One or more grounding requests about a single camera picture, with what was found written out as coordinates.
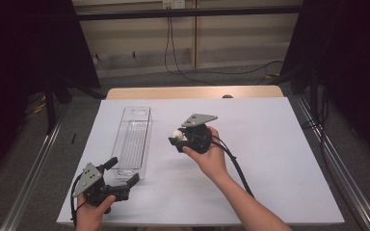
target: person's right hand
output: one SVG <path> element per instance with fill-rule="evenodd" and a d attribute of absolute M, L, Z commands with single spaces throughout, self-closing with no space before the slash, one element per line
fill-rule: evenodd
<path fill-rule="evenodd" d="M 212 140 L 220 142 L 217 138 L 219 133 L 213 127 L 208 127 L 212 133 Z M 199 154 L 190 147 L 184 146 L 182 150 L 190 156 L 199 165 L 200 170 L 211 180 L 218 177 L 228 175 L 225 164 L 225 154 L 221 148 L 215 144 L 211 144 L 208 151 Z"/>

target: white tabletop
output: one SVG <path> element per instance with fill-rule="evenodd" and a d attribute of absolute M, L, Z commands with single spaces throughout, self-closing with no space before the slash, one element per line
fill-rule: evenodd
<path fill-rule="evenodd" d="M 151 140 L 145 179 L 128 201 L 115 203 L 104 223 L 112 225 L 237 225 L 225 197 L 196 163 L 168 141 L 172 130 L 192 113 L 218 116 L 218 129 L 245 173 L 258 201 L 289 224 L 344 222 L 330 188 L 287 100 L 251 99 L 104 100 L 75 176 L 88 162 L 111 158 L 124 107 L 149 106 Z M 227 169 L 240 178 L 227 158 Z M 113 185 L 113 174 L 106 172 Z M 59 223 L 70 221 L 69 195 Z"/>

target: clear plastic tray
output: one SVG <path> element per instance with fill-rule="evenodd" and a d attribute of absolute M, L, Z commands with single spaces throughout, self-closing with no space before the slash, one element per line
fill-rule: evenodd
<path fill-rule="evenodd" d="M 144 179 L 151 122 L 149 107 L 124 108 L 112 154 L 119 159 L 112 168 L 118 179 L 131 178 L 135 173 Z"/>

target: forearm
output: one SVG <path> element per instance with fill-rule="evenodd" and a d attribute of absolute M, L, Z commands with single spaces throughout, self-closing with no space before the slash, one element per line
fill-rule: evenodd
<path fill-rule="evenodd" d="M 246 230 L 290 230 L 280 218 L 250 196 L 228 174 L 213 178 L 212 181 L 225 195 Z"/>

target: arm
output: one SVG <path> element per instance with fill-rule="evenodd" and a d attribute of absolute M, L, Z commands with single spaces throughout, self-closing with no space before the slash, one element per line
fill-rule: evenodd
<path fill-rule="evenodd" d="M 219 136 L 214 128 L 209 129 L 213 136 Z M 221 190 L 247 230 L 291 230 L 231 178 L 226 170 L 225 154 L 220 147 L 212 144 L 204 154 L 198 154 L 186 146 L 183 151 L 197 162 L 202 172 Z"/>
<path fill-rule="evenodd" d="M 108 196 L 98 207 L 86 203 L 86 197 L 81 193 L 77 197 L 77 205 L 81 206 L 77 210 L 76 231 L 99 231 L 103 214 L 116 201 L 113 195 Z"/>

